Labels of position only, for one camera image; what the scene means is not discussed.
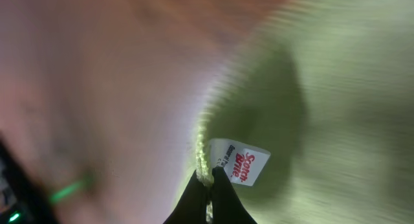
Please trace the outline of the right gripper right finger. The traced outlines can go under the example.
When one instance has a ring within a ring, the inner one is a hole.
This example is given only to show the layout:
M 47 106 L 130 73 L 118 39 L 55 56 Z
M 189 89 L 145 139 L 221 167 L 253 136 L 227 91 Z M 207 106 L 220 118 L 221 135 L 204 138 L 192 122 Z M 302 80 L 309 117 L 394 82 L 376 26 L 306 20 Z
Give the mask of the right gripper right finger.
M 214 182 L 210 188 L 213 224 L 256 224 L 240 202 L 223 167 L 212 170 Z

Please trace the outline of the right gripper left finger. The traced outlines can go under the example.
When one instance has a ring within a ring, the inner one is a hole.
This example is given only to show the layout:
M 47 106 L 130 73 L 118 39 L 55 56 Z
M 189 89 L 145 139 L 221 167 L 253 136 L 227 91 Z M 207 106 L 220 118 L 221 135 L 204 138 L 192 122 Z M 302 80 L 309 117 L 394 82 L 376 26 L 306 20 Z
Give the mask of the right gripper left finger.
M 208 189 L 198 180 L 194 172 L 177 206 L 164 224 L 207 224 L 207 202 Z

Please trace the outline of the light green microfiber cloth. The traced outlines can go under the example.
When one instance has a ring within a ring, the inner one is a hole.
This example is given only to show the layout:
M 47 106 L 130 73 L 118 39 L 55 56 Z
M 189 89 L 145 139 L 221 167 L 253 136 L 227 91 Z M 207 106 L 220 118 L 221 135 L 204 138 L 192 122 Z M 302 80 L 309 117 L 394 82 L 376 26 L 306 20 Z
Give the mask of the light green microfiber cloth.
M 195 127 L 270 152 L 237 185 L 259 223 L 413 222 L 413 0 L 290 0 L 241 46 Z

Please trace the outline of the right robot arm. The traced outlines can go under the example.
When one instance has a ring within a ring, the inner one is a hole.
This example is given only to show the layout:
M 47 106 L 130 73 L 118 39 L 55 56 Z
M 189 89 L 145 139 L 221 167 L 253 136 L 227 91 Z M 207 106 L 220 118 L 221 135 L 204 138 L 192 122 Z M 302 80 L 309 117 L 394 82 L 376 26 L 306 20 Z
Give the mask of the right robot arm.
M 254 224 L 256 221 L 240 202 L 226 172 L 213 169 L 214 183 L 204 186 L 195 174 L 191 176 L 177 206 L 165 224 Z M 67 196 L 91 188 L 94 177 L 87 175 L 46 196 L 23 171 L 1 141 L 1 223 L 55 223 L 59 221 L 52 204 Z M 212 219 L 207 220 L 207 206 L 212 204 Z

